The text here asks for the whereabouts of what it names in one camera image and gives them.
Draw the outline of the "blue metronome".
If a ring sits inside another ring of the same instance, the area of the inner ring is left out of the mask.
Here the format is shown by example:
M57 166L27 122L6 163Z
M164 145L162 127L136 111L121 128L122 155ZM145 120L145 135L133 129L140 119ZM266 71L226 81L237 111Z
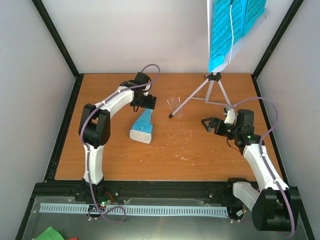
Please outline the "blue metronome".
M146 108L143 111L130 129L129 137L131 140L144 144L151 143L153 135L152 115L152 109Z

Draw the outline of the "clear plastic metronome cover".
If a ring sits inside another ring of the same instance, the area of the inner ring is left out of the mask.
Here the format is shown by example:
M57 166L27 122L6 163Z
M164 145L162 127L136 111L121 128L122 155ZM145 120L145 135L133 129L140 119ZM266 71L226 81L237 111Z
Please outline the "clear plastic metronome cover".
M170 97L167 100L168 105L170 106L171 112L173 113L180 105L181 105L181 100L179 96L176 97ZM177 117L177 118L181 118L183 116L183 111L182 109L178 110L178 112L171 116L169 116L169 118L173 118L173 117Z

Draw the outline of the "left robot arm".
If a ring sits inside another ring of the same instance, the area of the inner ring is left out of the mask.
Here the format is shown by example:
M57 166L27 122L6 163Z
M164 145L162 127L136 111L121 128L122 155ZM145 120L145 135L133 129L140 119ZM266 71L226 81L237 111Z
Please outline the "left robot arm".
M151 119L157 100L155 96L149 94L151 86L150 77L138 72L133 80L122 82L106 99L84 106L78 133L85 150L83 179L91 183L86 195L92 201L99 201L104 195L104 188L98 185L104 179L103 152L111 135L111 119L121 108L129 104L135 112L140 108L144 109L133 124L129 136L142 143L151 143L153 132Z

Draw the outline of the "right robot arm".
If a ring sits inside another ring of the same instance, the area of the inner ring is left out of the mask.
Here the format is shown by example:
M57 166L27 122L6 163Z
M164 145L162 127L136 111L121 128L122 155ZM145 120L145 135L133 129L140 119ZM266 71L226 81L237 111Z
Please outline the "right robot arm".
M301 197L289 187L273 166L260 135L255 134L254 112L249 109L229 109L226 118L209 117L201 120L207 132L233 140L249 163L258 189L246 181L232 184L232 193L251 211L258 231L294 233L297 228Z

